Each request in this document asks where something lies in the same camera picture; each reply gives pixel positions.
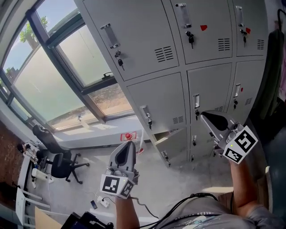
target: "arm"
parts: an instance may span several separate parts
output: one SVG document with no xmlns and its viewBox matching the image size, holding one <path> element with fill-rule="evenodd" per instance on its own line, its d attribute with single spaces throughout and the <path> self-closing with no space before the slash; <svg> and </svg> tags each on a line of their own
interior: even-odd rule
<svg viewBox="0 0 286 229">
<path fill-rule="evenodd" d="M 246 217 L 258 205 L 257 189 L 245 160 L 239 165 L 232 161 L 230 164 L 237 215 Z"/>
<path fill-rule="evenodd" d="M 115 199 L 116 205 L 116 227 L 117 229 L 131 229 L 139 227 L 132 199 Z"/>
</svg>

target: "glass pane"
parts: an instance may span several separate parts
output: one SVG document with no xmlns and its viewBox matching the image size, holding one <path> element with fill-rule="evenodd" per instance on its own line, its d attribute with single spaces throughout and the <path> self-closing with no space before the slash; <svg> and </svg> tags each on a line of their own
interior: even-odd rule
<svg viewBox="0 0 286 229">
<path fill-rule="evenodd" d="M 55 129 L 95 117 L 75 95 L 40 47 L 21 70 L 14 86 Z"/>
<path fill-rule="evenodd" d="M 119 84 L 114 84 L 89 94 L 105 115 L 113 115 L 119 112 L 132 110 L 128 100 L 122 92 Z"/>
<path fill-rule="evenodd" d="M 47 32 L 51 34 L 78 13 L 74 0 L 45 0 L 37 13 Z"/>
<path fill-rule="evenodd" d="M 29 60 L 32 52 L 38 46 L 39 43 L 30 24 L 27 22 L 12 45 L 3 66 L 3 70 L 11 82 L 15 81 L 19 72 L 24 68 L 26 61 Z"/>
<path fill-rule="evenodd" d="M 104 73 L 111 71 L 86 25 L 59 46 L 77 71 L 83 86 L 100 80 Z"/>
<path fill-rule="evenodd" d="M 31 118 L 32 116 L 26 111 L 24 107 L 18 102 L 17 99 L 13 99 L 11 104 L 11 108 L 24 120 L 26 121 L 28 118 Z"/>
<path fill-rule="evenodd" d="M 5 92 L 7 95 L 9 95 L 10 94 L 10 91 L 9 91 L 9 89 L 7 88 L 7 86 L 5 85 L 5 83 L 2 81 L 2 79 L 0 79 L 0 85 L 1 85 L 1 87 L 2 87 L 2 92 Z"/>
</svg>

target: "person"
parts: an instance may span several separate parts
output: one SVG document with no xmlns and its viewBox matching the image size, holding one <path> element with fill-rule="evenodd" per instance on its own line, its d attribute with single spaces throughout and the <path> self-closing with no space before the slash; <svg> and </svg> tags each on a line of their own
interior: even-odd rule
<svg viewBox="0 0 286 229">
<path fill-rule="evenodd" d="M 24 144 L 18 144 L 17 149 L 25 157 L 29 157 L 30 161 L 32 162 L 32 170 L 34 168 L 38 168 L 38 162 L 40 162 L 44 158 L 43 150 L 40 150 L 37 145 L 32 141 L 29 141 Z M 36 178 L 33 175 L 31 176 L 33 188 L 36 188 Z"/>
<path fill-rule="evenodd" d="M 239 165 L 230 161 L 233 180 L 233 197 L 236 215 L 211 197 L 190 199 L 181 204 L 156 229 L 193 228 L 284 228 L 284 221 L 257 203 L 257 189 L 243 160 Z M 115 199 L 117 229 L 139 227 L 131 198 Z"/>
</svg>

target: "office chair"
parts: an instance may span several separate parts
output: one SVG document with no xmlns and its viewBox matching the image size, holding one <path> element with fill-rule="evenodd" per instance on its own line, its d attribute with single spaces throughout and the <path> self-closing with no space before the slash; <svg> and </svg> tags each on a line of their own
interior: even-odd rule
<svg viewBox="0 0 286 229">
<path fill-rule="evenodd" d="M 86 165 L 89 166 L 89 163 L 84 163 L 77 165 L 77 157 L 80 157 L 81 154 L 77 153 L 73 160 L 72 153 L 70 149 L 61 147 L 53 134 L 48 130 L 39 125 L 33 127 L 33 134 L 46 146 L 46 148 L 53 154 L 56 154 L 52 163 L 51 175 L 56 178 L 66 178 L 67 182 L 70 182 L 68 179 L 72 173 L 76 178 L 76 181 L 79 184 L 82 184 L 82 181 L 79 181 L 75 172 L 76 168 Z"/>
</svg>

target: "locker door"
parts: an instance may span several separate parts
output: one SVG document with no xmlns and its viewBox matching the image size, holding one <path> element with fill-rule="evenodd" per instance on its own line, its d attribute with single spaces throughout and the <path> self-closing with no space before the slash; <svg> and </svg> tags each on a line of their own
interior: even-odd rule
<svg viewBox="0 0 286 229">
<path fill-rule="evenodd" d="M 136 106 L 152 119 L 153 133 L 185 127 L 185 103 L 181 74 L 175 73 L 127 87 Z"/>
<path fill-rule="evenodd" d="M 178 66 L 160 0 L 84 0 L 84 5 L 125 81 Z M 117 51 L 121 55 L 115 58 Z M 118 65 L 119 58 L 124 70 Z"/>
<path fill-rule="evenodd" d="M 171 0 L 186 64 L 232 57 L 231 19 L 227 0 Z M 193 48 L 186 32 L 194 35 Z"/>
<path fill-rule="evenodd" d="M 268 22 L 264 1 L 233 0 L 233 6 L 236 13 L 237 56 L 265 55 Z M 245 46 L 240 30 L 247 32 Z"/>
<path fill-rule="evenodd" d="M 177 130 L 156 142 L 163 157 L 168 156 L 171 165 L 187 161 L 187 129 Z"/>
<path fill-rule="evenodd" d="M 188 71 L 191 101 L 190 156 L 194 161 L 211 154 L 214 140 L 200 120 L 196 110 L 224 111 L 231 77 L 231 64 L 220 64 Z"/>
<path fill-rule="evenodd" d="M 227 113 L 242 125 L 245 123 L 257 96 L 264 66 L 264 60 L 236 63 L 236 76 Z"/>
</svg>

